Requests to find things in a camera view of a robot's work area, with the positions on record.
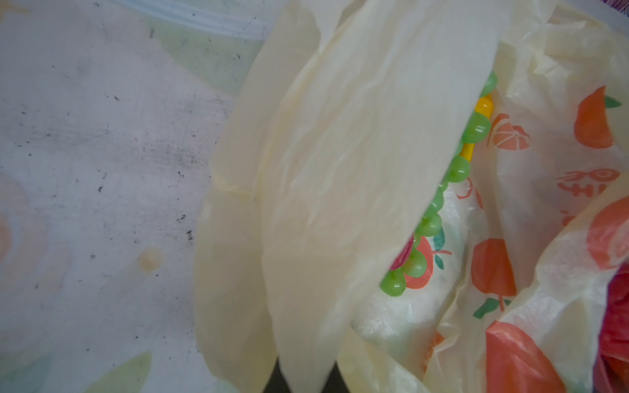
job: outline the stain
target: stain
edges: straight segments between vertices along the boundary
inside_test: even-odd
[[[11,227],[7,218],[0,213],[0,265],[11,249]]]
[[[2,0],[0,1],[0,23],[2,23],[4,19],[4,12],[11,11],[18,14],[28,14],[31,12],[30,9],[17,6],[15,4],[11,4],[11,0]]]
[[[162,249],[159,247],[146,247],[138,257],[139,266],[147,271],[152,272],[162,265],[164,258],[162,256]]]

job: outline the printed plastic bag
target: printed plastic bag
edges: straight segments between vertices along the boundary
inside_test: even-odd
[[[338,28],[289,3],[199,219],[195,328],[213,374],[260,392],[279,355],[295,392],[320,391],[335,359],[352,392],[591,388],[629,251],[629,48],[563,4],[513,3],[368,0]],[[423,240],[430,281],[387,297],[377,284],[494,58],[492,133]]]

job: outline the orange slice print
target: orange slice print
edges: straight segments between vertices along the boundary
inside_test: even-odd
[[[487,139],[487,145],[492,140],[494,145],[505,150],[524,150],[529,148],[531,137],[521,126],[514,126],[509,121],[509,115],[506,113],[499,114],[491,127],[490,137]]]
[[[487,338],[487,393],[566,393],[550,360],[522,329],[494,322]]]

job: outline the green bead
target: green bead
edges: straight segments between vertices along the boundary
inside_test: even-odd
[[[461,154],[462,151],[463,151],[463,140],[460,140],[459,147],[457,147],[457,153],[455,155]]]
[[[437,190],[441,191],[441,192],[445,192],[445,190],[448,188],[448,181],[444,180],[443,182],[441,182],[441,184],[439,185],[439,188]]]
[[[415,229],[415,236],[429,238],[435,236],[441,230],[441,216],[435,213],[430,216],[423,216],[420,224]]]
[[[489,119],[484,114],[474,112],[470,117],[470,121],[467,122],[461,141],[465,143],[479,143],[489,134],[490,129],[491,122]]]
[[[406,277],[401,269],[388,272],[380,283],[380,288],[389,296],[400,296],[406,289]]]
[[[445,180],[450,183],[460,183],[470,176],[470,162],[460,155],[452,159],[448,172],[445,174]]]
[[[482,88],[481,97],[484,97],[491,93],[496,86],[498,85],[498,75],[495,72],[491,72],[489,74],[489,78],[487,78],[487,82],[485,82],[485,86]]]
[[[408,260],[402,265],[402,271],[404,274],[413,277],[415,279],[421,277],[428,268],[428,261],[424,254],[418,250],[413,250]]]
[[[435,197],[433,198],[432,201],[430,201],[430,204],[428,205],[428,209],[426,209],[426,211],[424,212],[424,216],[431,216],[437,213],[439,210],[441,210],[442,207],[443,207],[443,193],[437,190]]]

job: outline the green leaf print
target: green leaf print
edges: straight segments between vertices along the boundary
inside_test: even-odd
[[[85,393],[139,393],[151,369],[151,353],[146,351],[114,368],[87,388]]]
[[[443,228],[433,237],[433,243],[435,244],[435,251],[440,251],[445,244],[445,233],[443,233]]]
[[[50,355],[35,359],[29,365],[17,368],[0,377],[2,393],[39,393],[50,370]]]

